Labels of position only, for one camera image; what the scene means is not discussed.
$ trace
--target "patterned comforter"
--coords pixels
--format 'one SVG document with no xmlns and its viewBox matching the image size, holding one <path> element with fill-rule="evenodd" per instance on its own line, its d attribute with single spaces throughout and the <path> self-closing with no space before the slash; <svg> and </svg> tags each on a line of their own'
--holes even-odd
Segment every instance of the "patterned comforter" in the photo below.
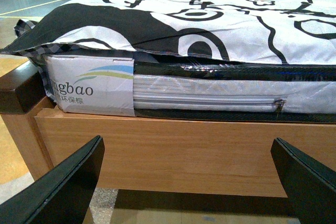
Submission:
<svg viewBox="0 0 336 224">
<path fill-rule="evenodd" d="M 336 0 L 72 0 L 1 53 L 78 48 L 336 65 Z"/>
</svg>

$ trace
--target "tile floor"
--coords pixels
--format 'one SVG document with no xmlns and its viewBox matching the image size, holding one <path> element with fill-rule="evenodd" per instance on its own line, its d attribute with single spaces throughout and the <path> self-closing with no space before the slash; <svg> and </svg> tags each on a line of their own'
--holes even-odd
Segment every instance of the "tile floor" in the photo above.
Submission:
<svg viewBox="0 0 336 224">
<path fill-rule="evenodd" d="M 5 47 L 14 40 L 15 37 L 12 27 L 15 25 L 16 21 L 19 18 L 28 18 L 39 21 L 54 8 L 65 3 L 66 1 L 68 0 L 0 0 L 0 47 Z M 4 61 L 2 60 L 4 60 L 5 58 L 11 58 L 11 60 L 19 59 L 18 61 L 16 61 L 16 63 L 12 63 L 12 68 L 15 68 L 19 61 L 22 61 L 21 57 L 0 55 L 0 64 L 1 62 L 3 64 Z M 0 135 L 5 136 L 5 134 L 8 134 L 8 132 L 6 133 L 6 131 L 7 129 L 2 127 L 0 129 Z M 10 139 L 10 136 L 7 137 L 7 141 L 10 144 L 13 144 L 13 140 Z M 4 152 L 0 152 L 0 160 L 1 156 L 4 157 L 4 155 Z M 18 170 L 18 164 L 12 164 L 12 166 L 12 170 Z M 0 183 L 0 203 L 5 201 L 12 195 L 18 193 L 20 190 L 24 189 L 26 186 L 33 182 L 30 173 L 26 173 L 27 170 L 25 170 L 25 165 L 24 163 L 22 163 L 22 161 L 20 166 L 23 166 L 21 173 L 17 173 L 15 175 L 16 177 L 11 177 L 9 181 Z M 113 189 L 96 189 L 90 204 L 92 215 L 96 224 L 109 223 L 114 208 L 114 203 L 116 201 L 117 193 L 118 191 Z M 245 216 L 244 218 L 246 219 L 246 221 L 241 221 L 241 218 L 241 216 L 233 216 L 232 220 L 229 223 L 252 223 L 250 221 L 256 217 Z M 272 218 L 272 220 L 271 218 L 269 218 L 269 222 L 267 223 L 284 223 L 283 221 L 285 221 L 286 223 L 299 223 L 295 219 L 281 218 L 277 220 L 278 222 L 276 222 L 276 220 L 276 218 Z"/>
</svg>

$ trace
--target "logo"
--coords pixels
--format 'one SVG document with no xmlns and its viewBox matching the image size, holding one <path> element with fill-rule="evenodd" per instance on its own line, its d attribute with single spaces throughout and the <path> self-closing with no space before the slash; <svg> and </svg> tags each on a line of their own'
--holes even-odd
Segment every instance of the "logo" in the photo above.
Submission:
<svg viewBox="0 0 336 224">
<path fill-rule="evenodd" d="M 87 73 L 77 76 L 81 78 L 75 81 L 74 85 L 79 81 L 94 79 L 98 76 L 110 76 L 121 79 L 133 80 L 133 67 L 125 65 L 112 65 L 112 66 L 93 68 L 89 70 Z"/>
</svg>

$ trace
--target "mattress packaging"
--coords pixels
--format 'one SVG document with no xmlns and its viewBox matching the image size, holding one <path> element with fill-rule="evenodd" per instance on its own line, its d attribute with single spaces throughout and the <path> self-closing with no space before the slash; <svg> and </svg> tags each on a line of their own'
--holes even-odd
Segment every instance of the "mattress packaging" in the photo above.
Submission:
<svg viewBox="0 0 336 224">
<path fill-rule="evenodd" d="M 55 101 L 65 112 L 135 116 L 132 58 L 46 58 Z"/>
<path fill-rule="evenodd" d="M 30 58 L 66 112 L 335 122 L 335 10 L 336 0 L 71 0 L 38 24 L 21 20 L 0 53 Z"/>
</svg>

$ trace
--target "wooden bed rail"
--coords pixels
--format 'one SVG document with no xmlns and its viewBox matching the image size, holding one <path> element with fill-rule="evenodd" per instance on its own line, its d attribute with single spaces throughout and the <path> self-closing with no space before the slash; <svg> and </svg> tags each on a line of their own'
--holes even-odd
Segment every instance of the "wooden bed rail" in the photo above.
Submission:
<svg viewBox="0 0 336 224">
<path fill-rule="evenodd" d="M 46 97 L 37 68 L 24 63 L 0 77 L 0 114 L 32 177 L 37 180 L 54 165 L 41 138 L 34 116 L 53 108 Z"/>
</svg>

